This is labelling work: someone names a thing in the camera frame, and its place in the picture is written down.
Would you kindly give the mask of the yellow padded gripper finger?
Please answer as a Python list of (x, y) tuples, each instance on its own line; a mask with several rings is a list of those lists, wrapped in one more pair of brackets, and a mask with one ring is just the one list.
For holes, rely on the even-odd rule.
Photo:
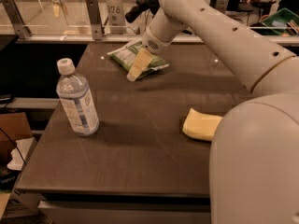
[(127, 79), (129, 81), (136, 81), (143, 71), (150, 65), (152, 61), (152, 54), (146, 49), (141, 49), (131, 65), (129, 73), (127, 74)]

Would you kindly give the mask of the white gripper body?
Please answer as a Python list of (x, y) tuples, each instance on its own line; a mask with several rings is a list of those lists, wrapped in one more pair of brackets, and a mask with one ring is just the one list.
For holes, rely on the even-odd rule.
[(149, 25), (142, 35), (142, 46), (152, 54), (160, 54), (171, 44), (164, 26)]

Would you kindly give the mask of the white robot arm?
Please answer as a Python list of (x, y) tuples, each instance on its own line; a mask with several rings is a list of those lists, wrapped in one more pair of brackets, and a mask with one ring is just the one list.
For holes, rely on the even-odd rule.
[(209, 151), (211, 224), (298, 224), (299, 62), (207, 0), (158, 0), (127, 75), (136, 80), (153, 55), (191, 28), (245, 95), (218, 121)]

